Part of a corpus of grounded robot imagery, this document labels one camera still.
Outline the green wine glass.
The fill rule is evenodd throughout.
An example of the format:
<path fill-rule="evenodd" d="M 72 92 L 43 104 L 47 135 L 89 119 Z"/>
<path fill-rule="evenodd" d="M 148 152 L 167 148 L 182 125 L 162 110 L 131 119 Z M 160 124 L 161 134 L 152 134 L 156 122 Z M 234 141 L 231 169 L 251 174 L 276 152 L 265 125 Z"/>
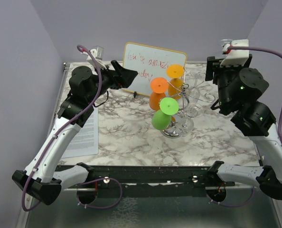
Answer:
<path fill-rule="evenodd" d="M 152 117 L 152 126 L 157 130 L 165 130 L 171 123 L 172 116 L 179 111 L 178 102 L 171 97 L 164 97 L 159 102 L 160 109 Z"/>

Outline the clear wine glass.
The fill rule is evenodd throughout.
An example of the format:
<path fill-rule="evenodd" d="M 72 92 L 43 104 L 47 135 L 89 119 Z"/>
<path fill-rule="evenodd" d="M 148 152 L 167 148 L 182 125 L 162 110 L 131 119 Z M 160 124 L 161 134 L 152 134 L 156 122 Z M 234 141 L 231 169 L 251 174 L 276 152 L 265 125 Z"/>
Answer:
<path fill-rule="evenodd" d="M 202 72 L 196 72 L 192 73 L 192 85 L 189 88 L 188 95 L 196 100 L 200 98 L 200 90 L 199 86 L 204 82 L 205 80 L 205 73 Z"/>
<path fill-rule="evenodd" d="M 232 39 L 222 39 L 222 40 L 220 40 L 220 45 L 222 46 L 222 47 L 224 47 L 224 46 L 230 46 L 231 45 L 231 43 L 232 43 Z"/>
<path fill-rule="evenodd" d="M 184 108 L 182 116 L 176 123 L 176 128 L 181 137 L 188 136 L 194 130 L 194 119 L 203 114 L 203 107 L 198 103 L 191 103 Z"/>

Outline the clear wine glass front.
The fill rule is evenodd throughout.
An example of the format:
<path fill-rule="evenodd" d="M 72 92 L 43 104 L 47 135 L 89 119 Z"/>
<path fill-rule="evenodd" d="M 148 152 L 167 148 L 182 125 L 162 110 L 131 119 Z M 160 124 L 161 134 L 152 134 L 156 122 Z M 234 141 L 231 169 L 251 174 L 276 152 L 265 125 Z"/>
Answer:
<path fill-rule="evenodd" d="M 199 86 L 204 82 L 205 80 L 205 73 L 202 72 L 196 72 L 192 73 L 192 85 L 189 88 L 188 95 L 196 100 L 200 98 L 200 90 Z"/>

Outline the orange wine glass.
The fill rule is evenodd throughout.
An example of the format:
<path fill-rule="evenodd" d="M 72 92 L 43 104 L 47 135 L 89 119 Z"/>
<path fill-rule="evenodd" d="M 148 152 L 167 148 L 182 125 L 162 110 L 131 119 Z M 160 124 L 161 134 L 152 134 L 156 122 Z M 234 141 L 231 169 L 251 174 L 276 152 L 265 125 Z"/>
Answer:
<path fill-rule="evenodd" d="M 150 95 L 149 105 L 154 111 L 160 109 L 159 102 L 162 98 L 166 97 L 165 92 L 167 92 L 169 84 L 165 78 L 157 77 L 150 83 L 152 93 Z"/>

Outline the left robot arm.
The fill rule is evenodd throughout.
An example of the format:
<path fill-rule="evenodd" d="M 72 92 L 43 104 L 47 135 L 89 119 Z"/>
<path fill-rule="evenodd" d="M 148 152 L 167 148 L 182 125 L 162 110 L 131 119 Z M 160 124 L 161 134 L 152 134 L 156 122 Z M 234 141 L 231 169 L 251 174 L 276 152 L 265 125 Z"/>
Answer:
<path fill-rule="evenodd" d="M 65 171 L 56 167 L 73 138 L 94 111 L 97 98 L 108 89 L 128 88 L 138 72 L 122 67 L 117 61 L 92 73 L 79 66 L 69 79 L 70 92 L 61 104 L 54 126 L 38 154 L 22 171 L 16 170 L 12 180 L 23 191 L 45 205 L 52 204 L 60 192 L 74 185 L 87 188 L 93 184 L 92 167 L 80 162 Z"/>

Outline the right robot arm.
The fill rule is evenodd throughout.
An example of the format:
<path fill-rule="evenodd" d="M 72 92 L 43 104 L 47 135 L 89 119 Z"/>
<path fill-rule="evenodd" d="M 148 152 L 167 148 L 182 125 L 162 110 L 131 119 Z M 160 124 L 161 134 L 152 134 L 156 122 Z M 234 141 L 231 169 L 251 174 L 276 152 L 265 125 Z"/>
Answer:
<path fill-rule="evenodd" d="M 244 65 L 222 66 L 223 59 L 208 57 L 206 81 L 218 87 L 218 100 L 211 106 L 220 114 L 234 113 L 231 122 L 263 153 L 267 163 L 262 167 L 244 167 L 216 161 L 207 174 L 208 182 L 238 182 L 258 187 L 265 195 L 282 200 L 282 142 L 276 118 L 258 98 L 269 84 L 249 57 Z"/>

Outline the clear wine glass back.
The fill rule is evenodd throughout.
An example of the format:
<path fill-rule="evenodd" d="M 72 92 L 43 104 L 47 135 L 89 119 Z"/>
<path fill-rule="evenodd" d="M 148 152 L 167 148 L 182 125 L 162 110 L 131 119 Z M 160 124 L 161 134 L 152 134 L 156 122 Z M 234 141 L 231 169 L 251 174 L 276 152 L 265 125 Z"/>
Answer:
<path fill-rule="evenodd" d="M 230 46 L 231 45 L 231 43 L 232 43 L 232 39 L 222 39 L 222 40 L 220 40 L 220 45 L 222 46 L 222 47 L 224 47 L 224 46 Z"/>

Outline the yellow-orange wine glass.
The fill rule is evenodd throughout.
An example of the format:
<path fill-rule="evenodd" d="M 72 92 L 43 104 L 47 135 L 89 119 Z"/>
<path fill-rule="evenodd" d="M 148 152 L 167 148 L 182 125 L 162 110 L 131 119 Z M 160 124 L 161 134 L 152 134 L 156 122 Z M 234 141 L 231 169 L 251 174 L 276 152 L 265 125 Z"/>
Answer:
<path fill-rule="evenodd" d="M 181 77 L 184 75 L 184 67 L 178 64 L 173 64 L 167 68 L 167 76 L 171 78 L 169 81 L 168 95 L 176 100 L 180 99 L 179 93 L 183 81 Z"/>

